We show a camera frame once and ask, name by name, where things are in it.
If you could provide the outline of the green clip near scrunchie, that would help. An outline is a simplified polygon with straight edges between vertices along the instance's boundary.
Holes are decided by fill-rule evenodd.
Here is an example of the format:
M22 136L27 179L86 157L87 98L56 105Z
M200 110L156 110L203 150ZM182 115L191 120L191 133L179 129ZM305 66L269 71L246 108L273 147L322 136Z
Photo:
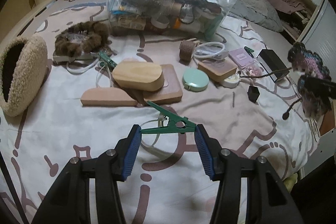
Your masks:
M100 59L105 63L105 65L110 67L110 69L115 69L115 67L117 66L117 63L114 62L105 52L100 51L98 55Z

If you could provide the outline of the pink clothes pile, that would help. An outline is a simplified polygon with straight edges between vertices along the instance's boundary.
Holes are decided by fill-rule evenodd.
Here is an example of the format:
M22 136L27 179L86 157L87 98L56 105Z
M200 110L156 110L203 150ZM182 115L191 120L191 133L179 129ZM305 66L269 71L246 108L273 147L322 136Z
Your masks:
M309 9L298 0L267 0L277 11L292 14L297 11L309 11Z

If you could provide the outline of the green plastic clip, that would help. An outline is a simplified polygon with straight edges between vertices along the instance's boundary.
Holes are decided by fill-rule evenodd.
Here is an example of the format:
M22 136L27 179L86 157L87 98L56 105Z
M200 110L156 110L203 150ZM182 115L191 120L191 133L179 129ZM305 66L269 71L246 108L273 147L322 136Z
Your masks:
M157 105L154 102L147 101L147 104L156 110L158 110L165 118L168 118L166 126L156 127L156 128L147 128L142 129L142 134L173 134L173 133L187 133L194 132L196 124L190 121L187 117L180 117L177 114L170 112L169 110L164 109L163 107Z

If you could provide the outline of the flat wooden tray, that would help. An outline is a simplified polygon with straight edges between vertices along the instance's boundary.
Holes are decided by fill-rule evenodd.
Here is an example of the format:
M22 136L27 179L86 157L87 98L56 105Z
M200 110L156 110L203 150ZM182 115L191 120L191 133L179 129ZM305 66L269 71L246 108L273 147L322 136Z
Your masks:
M144 104L151 101L157 105L170 105L181 101L183 91L174 67L171 64L164 64L161 67L165 82L158 91L146 92L134 89L128 91L129 95L138 103Z

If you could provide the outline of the brown ribbon roll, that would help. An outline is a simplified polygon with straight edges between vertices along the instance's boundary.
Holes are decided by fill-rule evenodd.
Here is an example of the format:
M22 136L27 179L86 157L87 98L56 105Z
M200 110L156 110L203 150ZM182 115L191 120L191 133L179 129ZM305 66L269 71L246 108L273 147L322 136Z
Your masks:
M184 62L190 62L193 57L195 44L193 41L184 40L179 46L179 58Z

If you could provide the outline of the flat wooden half-oval lid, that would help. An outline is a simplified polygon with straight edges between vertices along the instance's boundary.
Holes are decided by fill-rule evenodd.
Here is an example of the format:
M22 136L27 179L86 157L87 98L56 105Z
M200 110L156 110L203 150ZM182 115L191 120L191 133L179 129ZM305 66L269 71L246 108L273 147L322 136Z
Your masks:
M121 107L136 106L138 102L119 88L92 88L86 90L81 98L83 106Z

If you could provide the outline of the purple blue crochet piece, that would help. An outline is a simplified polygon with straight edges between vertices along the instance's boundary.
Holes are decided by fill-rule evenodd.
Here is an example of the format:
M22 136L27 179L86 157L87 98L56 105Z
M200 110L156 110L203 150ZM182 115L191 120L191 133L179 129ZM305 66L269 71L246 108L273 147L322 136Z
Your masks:
M307 118L318 120L331 110L331 100L335 99L335 82L328 67L317 52L308 50L301 42L293 44L288 52L288 61L293 71L301 73L297 82L300 98L295 103L302 103ZM288 119L295 103L282 115L283 120Z

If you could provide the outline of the patterned pink white blanket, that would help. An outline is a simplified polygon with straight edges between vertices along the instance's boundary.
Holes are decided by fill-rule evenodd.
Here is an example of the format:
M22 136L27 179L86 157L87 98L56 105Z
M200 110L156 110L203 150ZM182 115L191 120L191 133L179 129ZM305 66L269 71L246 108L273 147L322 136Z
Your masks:
M204 125L208 134L239 156L265 156L287 178L300 170L317 149L319 133L296 105L291 79L256 82L256 103L247 96L251 80L234 89L209 84L200 93L184 91L170 110ZM27 111L1 116L1 153L32 220L49 188L72 157L98 157L126 137L134 124L155 127L159 113L151 107L83 107L82 94L109 79L92 68L72 75L50 65L49 76ZM118 188L127 223L209 223L218 185L205 174L193 134L147 135L152 150L140 149L133 172Z

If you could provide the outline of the large black box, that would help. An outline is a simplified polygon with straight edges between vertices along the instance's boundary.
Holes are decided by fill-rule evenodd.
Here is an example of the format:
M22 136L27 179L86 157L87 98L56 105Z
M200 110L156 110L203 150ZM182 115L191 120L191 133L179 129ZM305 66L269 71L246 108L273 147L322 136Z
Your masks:
M263 66L267 73L277 71L274 74L270 75L271 79L275 83L282 81L289 73L289 69L273 50L261 50L257 57L257 60Z

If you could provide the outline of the brown fur scrunchie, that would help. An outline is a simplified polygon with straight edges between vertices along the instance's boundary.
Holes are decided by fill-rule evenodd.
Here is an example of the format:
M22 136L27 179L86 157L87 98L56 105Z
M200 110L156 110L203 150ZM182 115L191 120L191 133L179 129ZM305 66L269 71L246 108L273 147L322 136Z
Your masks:
M97 52L108 44L109 28L98 21L74 24L62 31L55 39L55 54L79 57L84 53Z

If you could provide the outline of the white round tape dispenser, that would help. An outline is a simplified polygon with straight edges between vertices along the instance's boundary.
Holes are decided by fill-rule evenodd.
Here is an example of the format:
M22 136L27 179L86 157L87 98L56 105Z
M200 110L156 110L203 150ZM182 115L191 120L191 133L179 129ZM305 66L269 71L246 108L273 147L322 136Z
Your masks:
M235 73L234 75L231 75L230 77L224 79L220 84L225 88L233 89L237 87L239 83L240 83L240 75L238 73Z

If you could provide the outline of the small black cube box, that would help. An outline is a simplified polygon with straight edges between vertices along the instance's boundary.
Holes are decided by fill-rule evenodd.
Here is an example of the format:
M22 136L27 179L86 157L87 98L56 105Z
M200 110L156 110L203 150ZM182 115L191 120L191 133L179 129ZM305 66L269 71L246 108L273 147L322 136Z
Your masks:
M259 89L256 86L252 86L252 85L249 86L247 94L248 94L248 99L253 103L256 103L260 96Z

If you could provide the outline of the bag of pink beads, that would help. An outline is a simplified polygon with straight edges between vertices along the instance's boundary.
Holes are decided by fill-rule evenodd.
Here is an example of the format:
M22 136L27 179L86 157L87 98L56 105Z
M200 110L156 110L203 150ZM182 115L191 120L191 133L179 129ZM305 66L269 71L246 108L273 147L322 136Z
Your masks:
M246 76L255 77L255 76L262 76L264 69L258 62L252 62L249 63L247 66L245 66L242 69L242 71Z

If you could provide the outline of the wooden block with brown top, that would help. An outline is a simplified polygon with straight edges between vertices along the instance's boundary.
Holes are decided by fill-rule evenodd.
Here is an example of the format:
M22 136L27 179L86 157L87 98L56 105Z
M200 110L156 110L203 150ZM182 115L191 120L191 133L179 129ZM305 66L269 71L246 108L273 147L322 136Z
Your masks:
M198 69L218 83L234 75L237 68L238 66L229 57L223 60L204 60L198 63Z

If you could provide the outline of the teal bottle in bin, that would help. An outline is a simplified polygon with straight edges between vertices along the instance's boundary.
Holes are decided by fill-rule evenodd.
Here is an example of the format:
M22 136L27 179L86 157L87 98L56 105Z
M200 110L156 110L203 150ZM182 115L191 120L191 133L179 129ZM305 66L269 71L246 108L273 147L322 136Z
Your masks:
M206 23L204 30L204 37L206 40L210 40L214 36L223 19L224 15L219 14L216 18Z

